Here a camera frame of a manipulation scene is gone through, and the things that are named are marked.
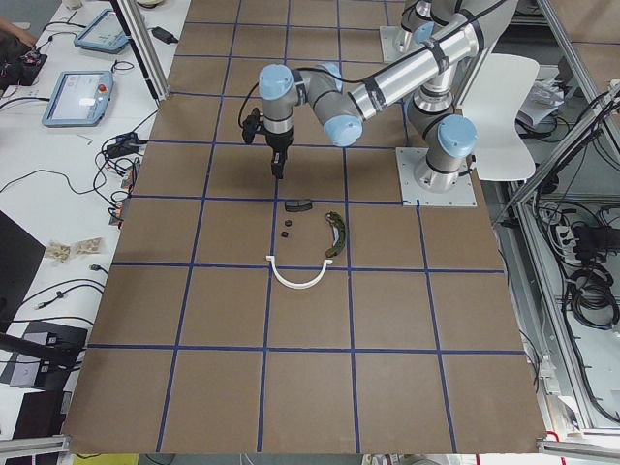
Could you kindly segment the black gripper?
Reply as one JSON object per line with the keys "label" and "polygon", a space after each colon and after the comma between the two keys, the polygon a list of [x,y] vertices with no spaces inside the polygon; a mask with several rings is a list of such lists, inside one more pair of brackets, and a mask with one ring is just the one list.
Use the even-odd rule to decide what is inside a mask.
{"label": "black gripper", "polygon": [[267,131],[265,133],[265,140],[272,149],[271,173],[276,179],[282,179],[287,162],[287,152],[294,141],[294,130],[290,129],[284,133]]}

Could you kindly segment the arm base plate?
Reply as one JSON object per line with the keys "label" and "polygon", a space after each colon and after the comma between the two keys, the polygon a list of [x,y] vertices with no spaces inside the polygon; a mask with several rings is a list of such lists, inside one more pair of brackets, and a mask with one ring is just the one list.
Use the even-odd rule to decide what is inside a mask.
{"label": "arm base plate", "polygon": [[404,206],[476,207],[477,199],[466,159],[452,173],[439,173],[427,164],[427,148],[395,149]]}
{"label": "arm base plate", "polygon": [[428,22],[408,32],[400,26],[381,26],[380,39],[384,63],[391,63],[410,53],[420,43],[429,39],[434,23]]}

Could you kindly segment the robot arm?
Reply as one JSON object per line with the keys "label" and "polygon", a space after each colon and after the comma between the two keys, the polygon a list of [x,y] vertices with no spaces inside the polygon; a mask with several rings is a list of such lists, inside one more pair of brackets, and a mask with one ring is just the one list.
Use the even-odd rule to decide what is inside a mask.
{"label": "robot arm", "polygon": [[406,1],[394,44],[401,52],[407,52],[428,40],[436,30],[450,22],[461,5],[462,2],[457,0]]}
{"label": "robot arm", "polygon": [[251,143],[255,134],[265,137],[272,149],[271,172],[281,179],[294,140],[294,107],[307,104],[333,145],[350,146],[361,137],[364,121],[495,42],[516,5],[515,1],[456,2],[438,31],[382,70],[358,79],[349,92],[342,90],[346,80],[325,64],[297,69],[270,64],[261,69],[258,80],[262,107],[253,114],[259,120],[243,122],[244,140]]}

